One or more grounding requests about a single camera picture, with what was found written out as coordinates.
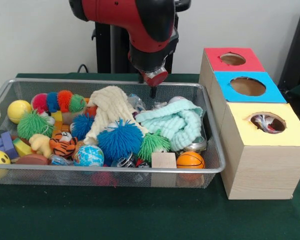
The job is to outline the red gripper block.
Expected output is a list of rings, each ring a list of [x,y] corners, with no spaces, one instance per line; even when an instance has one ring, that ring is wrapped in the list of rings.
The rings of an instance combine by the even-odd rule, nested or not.
[[[146,83],[148,86],[150,86],[150,97],[155,99],[157,94],[157,86],[166,80],[168,74],[169,73],[164,64],[155,71],[140,70],[140,73],[138,73],[138,83]]]

